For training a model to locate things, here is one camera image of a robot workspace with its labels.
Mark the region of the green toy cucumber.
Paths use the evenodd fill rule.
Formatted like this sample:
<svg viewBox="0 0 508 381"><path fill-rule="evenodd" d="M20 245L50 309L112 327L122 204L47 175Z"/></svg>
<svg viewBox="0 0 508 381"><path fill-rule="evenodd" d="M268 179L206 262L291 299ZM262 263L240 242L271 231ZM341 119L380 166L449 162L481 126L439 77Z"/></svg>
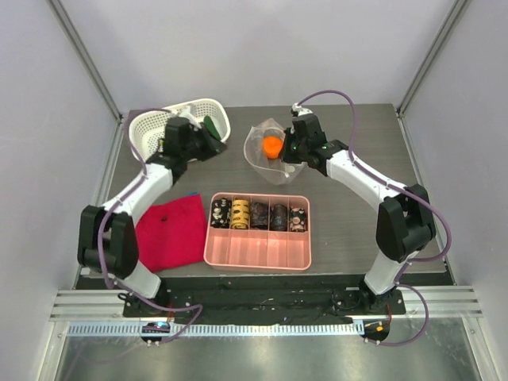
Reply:
<svg viewBox="0 0 508 381"><path fill-rule="evenodd" d="M216 140L221 140L221 135L217 130L216 125L214 124L214 120L210 116L205 116L203 118L203 125L208 130L208 132L211 134L213 138Z"/></svg>

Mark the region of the orange toy fruit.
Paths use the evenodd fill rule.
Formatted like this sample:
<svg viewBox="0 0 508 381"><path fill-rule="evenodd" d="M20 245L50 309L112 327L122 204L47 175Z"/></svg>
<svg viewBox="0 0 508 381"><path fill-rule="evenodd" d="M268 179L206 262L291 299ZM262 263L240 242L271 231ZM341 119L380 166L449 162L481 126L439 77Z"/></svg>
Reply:
<svg viewBox="0 0 508 381"><path fill-rule="evenodd" d="M263 139L262 149L269 160L277 160L283 148L283 140L279 137L268 136Z"/></svg>

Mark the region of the clear polka dot zip bag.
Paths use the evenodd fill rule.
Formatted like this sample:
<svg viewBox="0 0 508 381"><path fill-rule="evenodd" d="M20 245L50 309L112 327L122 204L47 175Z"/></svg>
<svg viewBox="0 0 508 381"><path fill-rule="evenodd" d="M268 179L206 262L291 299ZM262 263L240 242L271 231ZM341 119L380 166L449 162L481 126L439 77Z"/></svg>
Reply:
<svg viewBox="0 0 508 381"><path fill-rule="evenodd" d="M304 164L287 164L280 158L269 160L263 152L263 139L268 136L284 139L283 127L273 118L251 127L244 141L244 158L265 180L274 185L291 183L304 168Z"/></svg>

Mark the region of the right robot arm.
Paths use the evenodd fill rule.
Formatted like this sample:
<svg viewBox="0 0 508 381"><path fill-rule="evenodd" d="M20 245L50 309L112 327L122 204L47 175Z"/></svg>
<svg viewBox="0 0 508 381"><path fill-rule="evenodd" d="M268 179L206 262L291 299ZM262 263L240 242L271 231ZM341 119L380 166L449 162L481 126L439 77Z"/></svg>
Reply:
<svg viewBox="0 0 508 381"><path fill-rule="evenodd" d="M377 212L375 240L379 248L373 265L359 284L359 308L379 312L396 288L405 264L436 236L432 212L418 200L429 201L426 189L407 187L349 154L339 140L328 140L318 117L307 108L291 111L279 158L288 164L307 164L361 197Z"/></svg>

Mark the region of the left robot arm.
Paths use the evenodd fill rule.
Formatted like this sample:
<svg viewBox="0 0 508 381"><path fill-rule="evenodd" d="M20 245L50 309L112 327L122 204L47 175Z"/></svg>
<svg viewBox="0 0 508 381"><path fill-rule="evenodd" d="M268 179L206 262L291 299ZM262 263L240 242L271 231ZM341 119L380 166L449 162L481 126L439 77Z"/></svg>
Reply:
<svg viewBox="0 0 508 381"><path fill-rule="evenodd" d="M197 119L168 112L154 153L144 158L135 144L130 146L141 165L137 177L114 198L86 206L80 215L79 264L102 274L108 288L119 283L135 294L153 317L167 311L169 297L162 279L140 260L135 228L154 201L185 173L189 161L206 161L225 151L214 129L209 116Z"/></svg>

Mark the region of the dark floral rose cloth roll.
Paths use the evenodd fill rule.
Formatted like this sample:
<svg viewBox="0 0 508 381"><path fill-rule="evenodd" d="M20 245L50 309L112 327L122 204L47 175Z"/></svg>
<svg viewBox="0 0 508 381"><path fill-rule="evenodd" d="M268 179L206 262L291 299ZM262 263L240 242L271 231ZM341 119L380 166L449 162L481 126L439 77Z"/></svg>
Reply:
<svg viewBox="0 0 508 381"><path fill-rule="evenodd" d="M289 231L303 233L307 230L307 212L303 207L291 206L289 209Z"/></svg>

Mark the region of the black white dotted cloth roll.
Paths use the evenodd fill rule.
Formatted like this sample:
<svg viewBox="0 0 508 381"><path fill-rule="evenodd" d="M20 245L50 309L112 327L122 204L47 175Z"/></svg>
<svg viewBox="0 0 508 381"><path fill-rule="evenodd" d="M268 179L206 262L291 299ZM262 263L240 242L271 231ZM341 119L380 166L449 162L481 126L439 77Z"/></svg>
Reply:
<svg viewBox="0 0 508 381"><path fill-rule="evenodd" d="M214 200L211 206L210 225L216 229L228 229L232 202L228 198Z"/></svg>

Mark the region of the dark blue patterned cloth roll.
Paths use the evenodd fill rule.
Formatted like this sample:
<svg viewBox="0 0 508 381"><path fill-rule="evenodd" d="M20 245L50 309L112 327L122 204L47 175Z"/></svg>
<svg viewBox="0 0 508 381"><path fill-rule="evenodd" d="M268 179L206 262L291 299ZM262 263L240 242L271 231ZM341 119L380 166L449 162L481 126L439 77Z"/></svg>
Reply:
<svg viewBox="0 0 508 381"><path fill-rule="evenodd" d="M288 225L288 209L282 203L276 203L272 206L270 212L270 230L285 232Z"/></svg>

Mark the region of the dark brown patterned cloth roll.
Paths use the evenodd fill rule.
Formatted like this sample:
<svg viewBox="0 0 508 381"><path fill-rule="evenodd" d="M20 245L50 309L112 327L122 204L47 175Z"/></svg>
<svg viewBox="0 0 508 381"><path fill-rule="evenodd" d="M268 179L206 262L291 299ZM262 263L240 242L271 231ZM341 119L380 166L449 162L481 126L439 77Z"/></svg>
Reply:
<svg viewBox="0 0 508 381"><path fill-rule="evenodd" d="M269 225L269 206L264 202L252 202L250 205L250 228L267 230Z"/></svg>

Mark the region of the yellow black cloth roll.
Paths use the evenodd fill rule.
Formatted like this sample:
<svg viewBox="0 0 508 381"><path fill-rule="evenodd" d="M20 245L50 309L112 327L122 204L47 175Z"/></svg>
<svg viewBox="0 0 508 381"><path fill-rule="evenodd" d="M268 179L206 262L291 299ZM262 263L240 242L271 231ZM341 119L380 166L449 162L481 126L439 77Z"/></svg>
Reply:
<svg viewBox="0 0 508 381"><path fill-rule="evenodd" d="M230 228L248 229L250 226L249 201L246 199L234 199L232 202Z"/></svg>

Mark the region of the white perforated plastic basket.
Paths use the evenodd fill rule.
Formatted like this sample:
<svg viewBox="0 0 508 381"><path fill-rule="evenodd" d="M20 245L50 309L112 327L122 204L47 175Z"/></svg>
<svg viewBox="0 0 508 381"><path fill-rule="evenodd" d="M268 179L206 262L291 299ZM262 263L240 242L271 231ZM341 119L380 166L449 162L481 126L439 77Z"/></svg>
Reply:
<svg viewBox="0 0 508 381"><path fill-rule="evenodd" d="M192 113L200 123L205 116L212 117L221 135L221 141L225 143L229 139L231 127L229 117L219 101L212 98L199 98L166 106L165 109L176 114L181 108L190 104L194 106ZM159 140L164 137L164 127L169 117L169 113L162 111L144 111L129 123L129 141L143 161L157 150Z"/></svg>

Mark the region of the red folded cloth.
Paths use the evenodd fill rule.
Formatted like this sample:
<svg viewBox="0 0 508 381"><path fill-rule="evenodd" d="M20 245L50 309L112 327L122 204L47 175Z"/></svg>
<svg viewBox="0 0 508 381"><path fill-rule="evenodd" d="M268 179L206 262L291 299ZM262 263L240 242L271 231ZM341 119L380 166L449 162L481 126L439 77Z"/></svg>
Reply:
<svg viewBox="0 0 508 381"><path fill-rule="evenodd" d="M200 194L150 206L135 228L141 263L156 273L203 261L206 227Z"/></svg>

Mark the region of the pink divided organizer tray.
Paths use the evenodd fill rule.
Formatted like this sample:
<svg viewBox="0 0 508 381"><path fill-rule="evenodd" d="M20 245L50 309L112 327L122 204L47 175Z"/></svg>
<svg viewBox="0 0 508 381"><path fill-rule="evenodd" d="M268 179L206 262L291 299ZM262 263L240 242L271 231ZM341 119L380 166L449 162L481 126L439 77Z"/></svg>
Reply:
<svg viewBox="0 0 508 381"><path fill-rule="evenodd" d="M299 273L312 264L310 201L301 195L219 192L211 202L236 198L261 202L267 206L283 204L301 208L306 215L303 232L277 232L271 229L207 228L203 259L221 271L246 273Z"/></svg>

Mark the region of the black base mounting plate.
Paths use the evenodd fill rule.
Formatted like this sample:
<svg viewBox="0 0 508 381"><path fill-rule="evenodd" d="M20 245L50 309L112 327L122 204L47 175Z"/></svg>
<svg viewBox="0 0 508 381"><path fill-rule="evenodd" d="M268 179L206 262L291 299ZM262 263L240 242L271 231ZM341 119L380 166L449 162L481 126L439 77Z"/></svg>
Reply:
<svg viewBox="0 0 508 381"><path fill-rule="evenodd" d="M174 318L187 323L193 313L181 309L200 304L200 325L324 325L350 322L354 317L402 316L406 306L402 293L396 291L373 309L360 302L359 291L338 288L175 290L167 293L160 311L135 298L125 301L128 318Z"/></svg>

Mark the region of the aluminium frame rail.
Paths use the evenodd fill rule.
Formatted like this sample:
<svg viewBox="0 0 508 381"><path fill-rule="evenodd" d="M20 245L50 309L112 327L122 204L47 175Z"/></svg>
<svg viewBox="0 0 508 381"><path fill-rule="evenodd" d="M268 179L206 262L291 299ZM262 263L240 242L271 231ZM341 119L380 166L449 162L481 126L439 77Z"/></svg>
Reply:
<svg viewBox="0 0 508 381"><path fill-rule="evenodd" d="M297 289L179 289L170 291L164 310L151 307L120 290L60 291L52 307L53 321L134 318L175 318L188 321L190 307L203 307L201 324L275 325L309 321L321 324L337 316L349 318L480 317L483 311L471 287L402 289L379 306L362 306L357 289L306 287Z"/></svg>

